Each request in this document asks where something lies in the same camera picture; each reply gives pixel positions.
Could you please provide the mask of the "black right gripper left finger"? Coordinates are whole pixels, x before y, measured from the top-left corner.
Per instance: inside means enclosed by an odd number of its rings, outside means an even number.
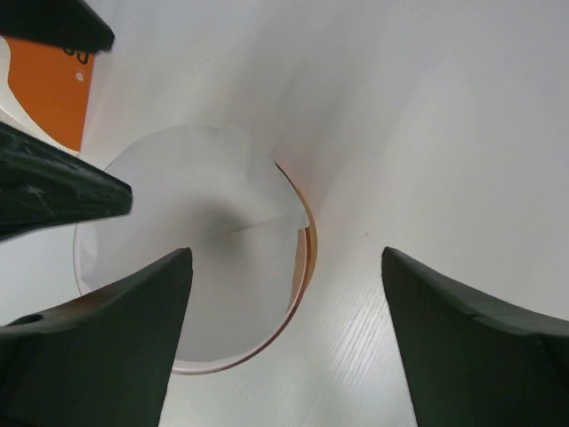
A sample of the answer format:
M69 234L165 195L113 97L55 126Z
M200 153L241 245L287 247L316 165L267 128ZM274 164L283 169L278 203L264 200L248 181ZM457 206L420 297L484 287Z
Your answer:
M157 426L192 284L177 249L1 328L3 426Z

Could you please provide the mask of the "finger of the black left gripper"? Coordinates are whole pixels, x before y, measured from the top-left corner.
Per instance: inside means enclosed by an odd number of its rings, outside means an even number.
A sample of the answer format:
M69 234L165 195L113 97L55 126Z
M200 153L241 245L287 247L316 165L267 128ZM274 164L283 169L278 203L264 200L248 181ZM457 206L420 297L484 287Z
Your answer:
M1 0L1 35L82 52L108 52L115 34L80 0Z
M127 215L132 188L114 176L1 124L1 240Z

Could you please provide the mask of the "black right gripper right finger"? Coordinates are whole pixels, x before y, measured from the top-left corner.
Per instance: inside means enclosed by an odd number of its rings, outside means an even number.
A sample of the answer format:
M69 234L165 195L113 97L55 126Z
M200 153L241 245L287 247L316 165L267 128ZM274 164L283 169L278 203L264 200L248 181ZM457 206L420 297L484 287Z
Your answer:
M381 276L419 426L566 426L568 323L392 247Z

